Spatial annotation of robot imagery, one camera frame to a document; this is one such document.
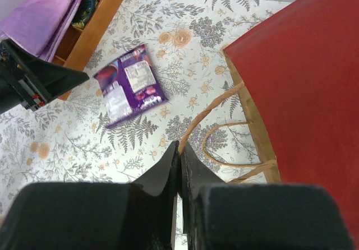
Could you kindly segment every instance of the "purple packet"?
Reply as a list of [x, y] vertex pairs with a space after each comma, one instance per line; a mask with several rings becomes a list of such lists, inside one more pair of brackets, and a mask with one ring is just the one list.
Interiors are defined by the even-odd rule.
[[154, 76], [144, 44], [102, 68], [94, 78], [106, 101], [110, 118], [107, 128], [114, 128], [167, 100]]

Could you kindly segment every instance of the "brown rope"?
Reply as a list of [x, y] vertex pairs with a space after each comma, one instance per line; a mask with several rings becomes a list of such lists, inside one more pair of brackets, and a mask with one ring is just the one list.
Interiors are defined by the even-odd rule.
[[[215, 98], [210, 105], [208, 105], [208, 107], [202, 111], [201, 113], [199, 113], [195, 119], [192, 121], [192, 123], [189, 125], [187, 131], [185, 132], [185, 134], [183, 135], [183, 138], [180, 140], [179, 145], [178, 145], [178, 153], [179, 155], [181, 155], [185, 149], [185, 146], [187, 144], [188, 141], [188, 137], [190, 136], [190, 134], [192, 133], [192, 131], [197, 127], [197, 125], [214, 109], [216, 108], [218, 105], [220, 105], [222, 103], [223, 100], [225, 100], [226, 98], [229, 98], [230, 96], [236, 94], [240, 89], [245, 87], [245, 83], [241, 82], [238, 85], [236, 85], [234, 88], [226, 91], [225, 93], [221, 94], [221, 96]], [[211, 159], [212, 161], [220, 164], [220, 165], [224, 165], [224, 166], [230, 166], [230, 167], [235, 167], [235, 168], [254, 168], [253, 170], [251, 170], [250, 172], [231, 180], [231, 182], [241, 182], [243, 180], [248, 179], [251, 176], [255, 176], [267, 169], [270, 169], [274, 166], [276, 166], [277, 161], [275, 159], [271, 159], [267, 162], [264, 163], [260, 163], [260, 164], [230, 164], [230, 163], [224, 163], [221, 162], [217, 159], [215, 159], [214, 157], [212, 157], [205, 149], [205, 144], [206, 141], [208, 139], [208, 137], [218, 128], [220, 127], [225, 127], [225, 126], [235, 126], [235, 125], [243, 125], [243, 124], [251, 124], [252, 122], [236, 122], [236, 123], [227, 123], [227, 124], [222, 124], [222, 125], [217, 125], [214, 128], [212, 128], [204, 137], [203, 141], [202, 141], [202, 150], [205, 154], [205, 156], [209, 159]]]

